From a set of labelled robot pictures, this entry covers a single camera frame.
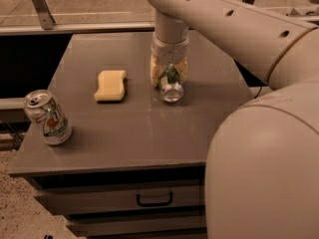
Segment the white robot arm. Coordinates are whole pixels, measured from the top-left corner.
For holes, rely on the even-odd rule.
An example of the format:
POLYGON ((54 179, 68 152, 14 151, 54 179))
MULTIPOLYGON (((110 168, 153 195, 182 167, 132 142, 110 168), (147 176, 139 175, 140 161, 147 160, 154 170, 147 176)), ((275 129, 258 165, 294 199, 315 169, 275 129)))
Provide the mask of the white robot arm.
POLYGON ((153 53, 190 26, 270 88, 216 131, 205 169, 208 239, 319 239, 316 25, 236 0, 148 0, 153 53))

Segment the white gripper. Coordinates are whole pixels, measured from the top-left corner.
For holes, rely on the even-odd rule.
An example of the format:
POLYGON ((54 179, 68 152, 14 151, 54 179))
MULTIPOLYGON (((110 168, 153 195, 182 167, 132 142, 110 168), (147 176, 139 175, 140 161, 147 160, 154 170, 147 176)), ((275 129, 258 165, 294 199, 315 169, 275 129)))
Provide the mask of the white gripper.
POLYGON ((187 50, 189 37, 185 36, 181 41, 170 44, 161 41, 160 38, 153 34, 151 44, 151 60, 150 60, 150 77, 151 84, 155 88, 159 83, 164 64, 175 64, 179 73, 179 82, 183 84, 187 77, 187 50))

